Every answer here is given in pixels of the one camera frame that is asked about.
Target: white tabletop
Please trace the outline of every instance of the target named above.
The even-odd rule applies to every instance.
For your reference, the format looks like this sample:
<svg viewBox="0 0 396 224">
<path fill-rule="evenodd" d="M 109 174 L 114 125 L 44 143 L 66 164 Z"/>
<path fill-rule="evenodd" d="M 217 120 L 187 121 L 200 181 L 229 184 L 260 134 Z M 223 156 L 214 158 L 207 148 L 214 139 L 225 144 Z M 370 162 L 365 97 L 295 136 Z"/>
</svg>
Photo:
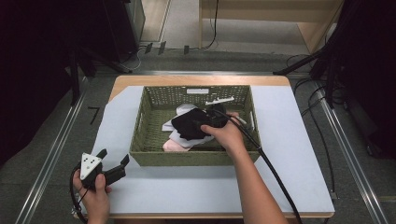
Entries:
<svg viewBox="0 0 396 224">
<path fill-rule="evenodd" d="M 290 86 L 252 86 L 262 148 L 302 217 L 330 217 L 334 207 Z M 142 86 L 106 106 L 92 155 L 107 149 L 104 170 L 129 154 Z M 112 185 L 112 217 L 238 217 L 232 166 L 140 167 L 130 157 L 126 176 Z M 285 216 L 292 209 L 262 158 L 255 162 Z"/>
</svg>

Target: green plastic basket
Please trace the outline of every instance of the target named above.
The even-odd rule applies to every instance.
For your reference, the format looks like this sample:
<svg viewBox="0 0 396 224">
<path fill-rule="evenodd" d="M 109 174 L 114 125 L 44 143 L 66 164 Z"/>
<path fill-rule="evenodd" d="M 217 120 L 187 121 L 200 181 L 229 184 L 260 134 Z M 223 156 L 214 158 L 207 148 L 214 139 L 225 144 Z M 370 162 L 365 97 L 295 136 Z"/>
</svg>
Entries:
<svg viewBox="0 0 396 224">
<path fill-rule="evenodd" d="M 162 131 L 163 124 L 176 115 L 178 106 L 194 104 L 207 108 L 205 102 L 229 97 L 234 100 L 223 103 L 227 110 L 238 112 L 248 124 L 257 127 L 249 86 L 144 87 L 130 148 L 131 156 L 141 166 L 232 165 L 227 152 L 215 139 L 196 145 L 187 152 L 165 152 L 163 144 L 169 139 L 170 132 Z M 257 128 L 251 134 L 260 143 Z M 247 139 L 245 145 L 250 158 L 257 160 L 257 149 Z"/>
</svg>

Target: wooden table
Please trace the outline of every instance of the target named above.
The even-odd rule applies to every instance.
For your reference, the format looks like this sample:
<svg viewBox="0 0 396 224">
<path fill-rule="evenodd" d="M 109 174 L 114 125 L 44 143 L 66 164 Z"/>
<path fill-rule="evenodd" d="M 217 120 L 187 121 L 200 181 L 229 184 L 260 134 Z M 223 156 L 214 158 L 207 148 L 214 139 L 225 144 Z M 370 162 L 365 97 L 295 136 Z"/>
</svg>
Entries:
<svg viewBox="0 0 396 224">
<path fill-rule="evenodd" d="M 310 53 L 338 19 L 343 0 L 219 0 L 218 19 L 245 21 L 296 21 Z M 214 19 L 216 0 L 200 0 L 200 47 L 202 19 Z"/>
<path fill-rule="evenodd" d="M 107 149 L 104 169 L 129 153 L 142 86 L 251 85 L 262 147 L 293 198 L 301 217 L 334 213 L 312 145 L 285 77 L 120 76 L 99 128 L 92 154 Z M 285 217 L 294 217 L 265 162 L 255 162 Z M 133 158 L 109 194 L 113 218 L 240 218 L 232 166 L 140 167 Z"/>
</svg>

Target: person's left hand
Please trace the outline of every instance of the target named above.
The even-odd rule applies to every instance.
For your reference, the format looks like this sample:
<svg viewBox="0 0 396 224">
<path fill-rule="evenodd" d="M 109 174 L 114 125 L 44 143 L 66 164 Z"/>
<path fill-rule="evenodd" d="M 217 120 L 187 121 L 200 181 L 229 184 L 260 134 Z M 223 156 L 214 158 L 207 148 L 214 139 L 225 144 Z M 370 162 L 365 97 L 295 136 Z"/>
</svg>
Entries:
<svg viewBox="0 0 396 224">
<path fill-rule="evenodd" d="M 73 185 L 83 197 L 82 202 L 88 212 L 88 223 L 106 223 L 110 213 L 110 200 L 107 194 L 111 191 L 111 187 L 106 186 L 105 176 L 99 174 L 95 179 L 95 190 L 89 189 L 87 192 L 87 189 L 82 186 L 79 170 L 77 170 L 73 176 Z"/>
</svg>

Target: table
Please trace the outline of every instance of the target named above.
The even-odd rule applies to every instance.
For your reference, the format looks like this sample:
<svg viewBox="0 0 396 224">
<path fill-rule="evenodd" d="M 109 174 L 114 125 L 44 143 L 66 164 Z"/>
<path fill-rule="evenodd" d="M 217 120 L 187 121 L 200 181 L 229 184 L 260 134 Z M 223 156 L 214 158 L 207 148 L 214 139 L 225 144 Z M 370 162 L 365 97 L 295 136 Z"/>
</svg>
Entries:
<svg viewBox="0 0 396 224">
<path fill-rule="evenodd" d="M 104 169 L 128 154 L 142 86 L 251 85 L 262 147 L 301 217 L 331 217 L 332 201 L 289 81 L 276 76 L 120 76 L 99 128 L 92 155 L 107 149 Z M 285 217 L 291 207 L 264 161 L 255 162 Z M 140 167 L 133 158 L 109 194 L 113 218 L 240 218 L 232 166 Z"/>
<path fill-rule="evenodd" d="M 343 0 L 219 0 L 218 19 L 247 21 L 297 21 L 310 53 L 338 19 Z M 203 19 L 215 18 L 216 1 L 200 0 L 199 30 Z"/>
</svg>

